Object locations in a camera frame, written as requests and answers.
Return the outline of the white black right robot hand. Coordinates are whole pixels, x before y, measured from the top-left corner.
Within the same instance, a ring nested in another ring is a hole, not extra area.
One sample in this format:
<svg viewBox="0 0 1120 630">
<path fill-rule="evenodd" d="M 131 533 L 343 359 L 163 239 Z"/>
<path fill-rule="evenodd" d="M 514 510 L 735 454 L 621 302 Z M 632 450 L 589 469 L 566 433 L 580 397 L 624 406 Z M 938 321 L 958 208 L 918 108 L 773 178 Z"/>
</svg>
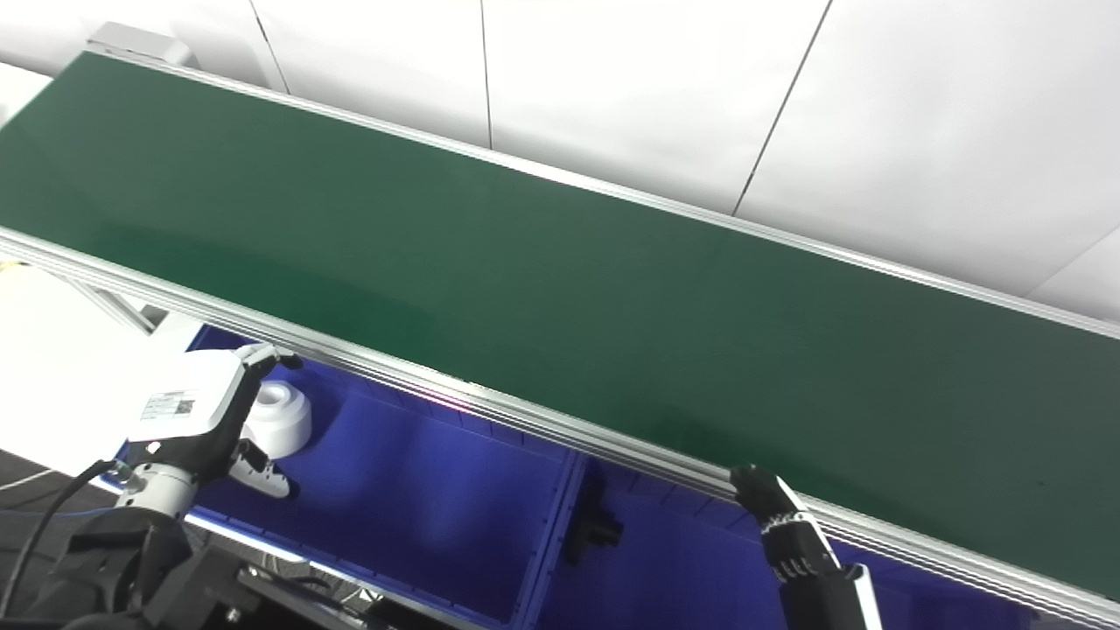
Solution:
<svg viewBox="0 0 1120 630">
<path fill-rule="evenodd" d="M 759 524 L 760 548 L 780 581 L 788 629 L 880 629 L 871 571 L 841 563 L 808 503 L 755 464 L 729 471 L 735 500 Z"/>
</svg>

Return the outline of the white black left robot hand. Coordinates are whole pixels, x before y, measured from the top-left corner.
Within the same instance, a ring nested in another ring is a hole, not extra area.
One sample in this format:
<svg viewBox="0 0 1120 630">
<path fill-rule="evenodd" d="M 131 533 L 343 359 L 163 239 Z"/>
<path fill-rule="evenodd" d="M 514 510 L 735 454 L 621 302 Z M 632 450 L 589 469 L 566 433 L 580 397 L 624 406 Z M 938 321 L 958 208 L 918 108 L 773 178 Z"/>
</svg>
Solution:
<svg viewBox="0 0 1120 630">
<path fill-rule="evenodd" d="M 298 484 L 242 435 L 276 365 L 301 368 L 304 359 L 271 343 L 203 348 L 177 358 L 127 434 L 122 504 L 186 511 L 203 487 L 226 478 L 260 494 L 296 498 Z"/>
</svg>

